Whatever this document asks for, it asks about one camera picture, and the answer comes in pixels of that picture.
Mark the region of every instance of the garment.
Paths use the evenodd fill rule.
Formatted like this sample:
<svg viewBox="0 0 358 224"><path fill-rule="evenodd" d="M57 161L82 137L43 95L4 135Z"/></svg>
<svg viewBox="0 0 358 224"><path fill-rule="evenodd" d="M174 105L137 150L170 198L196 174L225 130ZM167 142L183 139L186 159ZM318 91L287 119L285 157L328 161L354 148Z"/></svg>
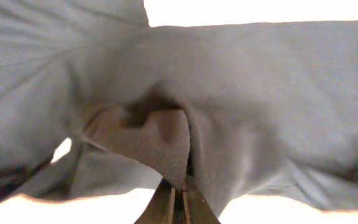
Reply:
<svg viewBox="0 0 358 224"><path fill-rule="evenodd" d="M141 1L0 1L0 200L180 188L188 153L216 215L244 194L358 209L358 21L150 28Z"/></svg>

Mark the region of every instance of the black fabric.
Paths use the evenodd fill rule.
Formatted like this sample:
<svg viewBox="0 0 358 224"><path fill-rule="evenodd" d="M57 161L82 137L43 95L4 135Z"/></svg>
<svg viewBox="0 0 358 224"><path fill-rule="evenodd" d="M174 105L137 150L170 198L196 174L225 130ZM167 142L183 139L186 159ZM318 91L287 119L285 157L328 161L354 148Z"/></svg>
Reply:
<svg viewBox="0 0 358 224"><path fill-rule="evenodd" d="M96 104L133 129L182 111L217 215L243 194L358 209L358 21L149 28L140 1L0 1L0 170L25 177L10 195L156 188L156 171L116 154L133 148L84 142ZM66 137L70 153L38 169Z"/></svg>

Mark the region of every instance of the hole in fabric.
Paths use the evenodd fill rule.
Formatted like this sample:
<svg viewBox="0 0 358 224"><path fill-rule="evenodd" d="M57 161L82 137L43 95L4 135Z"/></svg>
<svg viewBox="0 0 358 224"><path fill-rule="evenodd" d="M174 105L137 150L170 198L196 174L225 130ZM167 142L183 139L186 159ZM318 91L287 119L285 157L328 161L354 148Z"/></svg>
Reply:
<svg viewBox="0 0 358 224"><path fill-rule="evenodd" d="M54 163L62 158L65 154L70 152L71 148L71 139L66 138L55 150L55 154L53 155L52 161L50 163Z"/></svg>

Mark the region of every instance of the dark gray cloth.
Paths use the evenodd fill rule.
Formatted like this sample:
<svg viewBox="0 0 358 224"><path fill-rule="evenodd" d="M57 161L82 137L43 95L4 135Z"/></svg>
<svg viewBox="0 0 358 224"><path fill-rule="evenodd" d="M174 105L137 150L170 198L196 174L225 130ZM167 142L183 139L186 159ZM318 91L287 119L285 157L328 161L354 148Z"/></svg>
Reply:
<svg viewBox="0 0 358 224"><path fill-rule="evenodd" d="M0 191L156 188L156 171L84 141L95 103L133 128L183 111L215 214L244 194L358 209L358 21L149 28L140 1L0 1L0 170L17 176Z"/></svg>

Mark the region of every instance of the crumpled fabric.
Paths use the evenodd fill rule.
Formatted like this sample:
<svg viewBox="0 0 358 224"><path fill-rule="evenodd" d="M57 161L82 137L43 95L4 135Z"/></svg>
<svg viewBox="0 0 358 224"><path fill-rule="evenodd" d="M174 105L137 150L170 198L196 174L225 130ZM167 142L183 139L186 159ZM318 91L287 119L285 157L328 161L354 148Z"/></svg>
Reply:
<svg viewBox="0 0 358 224"><path fill-rule="evenodd" d="M216 215L244 194L358 209L358 21L150 28L142 1L0 1L0 201L180 187L186 151Z"/></svg>

